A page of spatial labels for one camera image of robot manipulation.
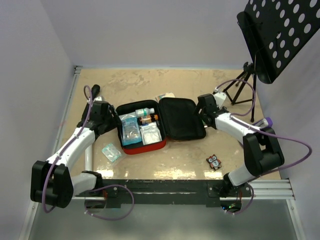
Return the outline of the white medicine bottle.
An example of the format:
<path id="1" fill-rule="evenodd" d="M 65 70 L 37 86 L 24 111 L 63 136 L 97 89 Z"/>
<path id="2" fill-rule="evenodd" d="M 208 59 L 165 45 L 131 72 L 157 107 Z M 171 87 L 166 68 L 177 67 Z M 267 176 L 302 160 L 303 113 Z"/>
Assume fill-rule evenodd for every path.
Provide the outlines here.
<path id="1" fill-rule="evenodd" d="M 154 108 L 140 108 L 135 110 L 135 114 L 137 117 L 144 117 L 154 113 L 155 113 Z"/>

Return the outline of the white gauze pad packet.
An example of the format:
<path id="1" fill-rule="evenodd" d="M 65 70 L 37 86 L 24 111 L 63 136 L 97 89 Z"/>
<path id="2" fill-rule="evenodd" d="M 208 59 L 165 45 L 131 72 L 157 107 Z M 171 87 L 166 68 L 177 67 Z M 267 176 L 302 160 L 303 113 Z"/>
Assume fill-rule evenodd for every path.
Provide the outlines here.
<path id="1" fill-rule="evenodd" d="M 161 132 L 156 122 L 141 125 L 140 133 L 142 143 L 144 145 L 154 144 L 162 141 Z"/>

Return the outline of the blue mask package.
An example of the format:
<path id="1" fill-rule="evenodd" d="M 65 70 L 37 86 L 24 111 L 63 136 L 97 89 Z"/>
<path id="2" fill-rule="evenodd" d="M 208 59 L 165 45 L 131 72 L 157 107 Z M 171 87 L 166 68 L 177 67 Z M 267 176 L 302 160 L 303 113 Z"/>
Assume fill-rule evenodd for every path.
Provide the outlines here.
<path id="1" fill-rule="evenodd" d="M 124 146 L 142 141 L 138 118 L 134 113 L 119 116 L 122 125 L 122 144 Z"/>

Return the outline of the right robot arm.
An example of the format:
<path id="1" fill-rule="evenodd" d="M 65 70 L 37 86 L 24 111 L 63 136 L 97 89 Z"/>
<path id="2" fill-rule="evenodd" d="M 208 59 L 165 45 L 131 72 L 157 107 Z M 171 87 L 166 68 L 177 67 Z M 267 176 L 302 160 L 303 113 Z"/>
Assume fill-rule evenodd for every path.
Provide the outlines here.
<path id="1" fill-rule="evenodd" d="M 215 95 L 197 97 L 194 113 L 215 130 L 234 137 L 243 146 L 244 164 L 223 176 L 220 194 L 235 196 L 243 184 L 282 166 L 285 158 L 271 127 L 249 126 L 225 107 L 218 106 Z"/>

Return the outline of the amber bottle orange cap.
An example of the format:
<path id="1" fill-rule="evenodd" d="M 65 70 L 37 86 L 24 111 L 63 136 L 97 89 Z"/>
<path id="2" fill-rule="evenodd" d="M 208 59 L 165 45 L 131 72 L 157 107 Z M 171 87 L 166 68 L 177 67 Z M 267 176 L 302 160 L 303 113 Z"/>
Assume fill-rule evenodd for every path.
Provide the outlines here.
<path id="1" fill-rule="evenodd" d="M 146 116 L 141 116 L 138 118 L 138 124 L 139 125 L 146 125 L 146 124 L 150 124 L 152 122 L 156 122 L 159 120 L 159 117 L 157 114 L 149 114 Z"/>

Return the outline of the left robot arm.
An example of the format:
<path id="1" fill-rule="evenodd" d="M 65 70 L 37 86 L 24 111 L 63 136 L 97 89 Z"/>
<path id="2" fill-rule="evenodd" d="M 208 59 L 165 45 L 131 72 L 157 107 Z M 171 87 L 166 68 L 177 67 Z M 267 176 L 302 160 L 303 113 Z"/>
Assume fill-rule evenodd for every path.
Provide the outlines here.
<path id="1" fill-rule="evenodd" d="M 36 161 L 31 169 L 30 199 L 33 202 L 65 208 L 83 192 L 99 196 L 104 190 L 101 174 L 84 170 L 72 177 L 70 170 L 97 138 L 120 125 L 113 105 L 101 96 L 87 103 L 81 121 L 67 142 L 51 157 Z"/>

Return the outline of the red medicine kit case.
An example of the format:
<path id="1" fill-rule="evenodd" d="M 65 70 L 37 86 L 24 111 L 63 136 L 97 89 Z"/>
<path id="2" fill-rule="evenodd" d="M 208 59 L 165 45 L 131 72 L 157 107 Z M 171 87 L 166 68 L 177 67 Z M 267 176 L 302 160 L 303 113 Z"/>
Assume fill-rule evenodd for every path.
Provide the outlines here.
<path id="1" fill-rule="evenodd" d="M 194 114 L 196 104 L 188 98 L 164 97 L 159 102 L 141 100 L 120 105 L 116 108 L 119 116 L 130 114 L 138 109 L 153 108 L 159 119 L 159 131 L 162 141 L 144 145 L 142 142 L 121 145 L 128 155 L 151 152 L 163 148 L 167 139 L 176 141 L 200 140 L 206 137 L 203 121 Z"/>

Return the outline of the bandage plasters bag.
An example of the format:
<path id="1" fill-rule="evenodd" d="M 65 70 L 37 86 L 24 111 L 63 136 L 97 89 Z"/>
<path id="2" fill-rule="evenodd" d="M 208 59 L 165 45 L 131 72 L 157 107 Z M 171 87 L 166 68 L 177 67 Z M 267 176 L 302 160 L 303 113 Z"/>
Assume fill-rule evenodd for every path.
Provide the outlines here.
<path id="1" fill-rule="evenodd" d="M 112 143 L 105 146 L 101 150 L 101 152 L 111 163 L 116 162 L 118 159 L 120 159 L 123 156 L 121 151 L 118 150 Z"/>

